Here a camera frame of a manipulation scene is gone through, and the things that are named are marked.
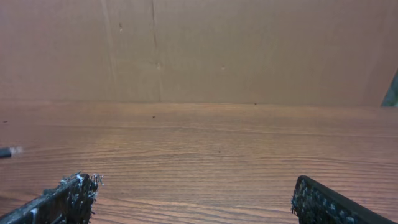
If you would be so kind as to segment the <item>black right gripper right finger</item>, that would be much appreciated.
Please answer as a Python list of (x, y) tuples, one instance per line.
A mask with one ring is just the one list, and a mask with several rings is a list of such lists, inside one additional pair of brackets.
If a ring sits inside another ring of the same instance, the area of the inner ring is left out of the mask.
[(291, 206), (300, 224), (396, 224), (306, 175), (297, 179)]

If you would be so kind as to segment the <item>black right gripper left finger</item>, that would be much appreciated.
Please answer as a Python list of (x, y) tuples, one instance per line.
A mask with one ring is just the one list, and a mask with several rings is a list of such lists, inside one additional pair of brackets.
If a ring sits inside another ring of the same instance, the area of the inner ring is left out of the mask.
[(1, 216), (1, 224), (88, 224), (103, 175), (77, 172), (54, 189)]

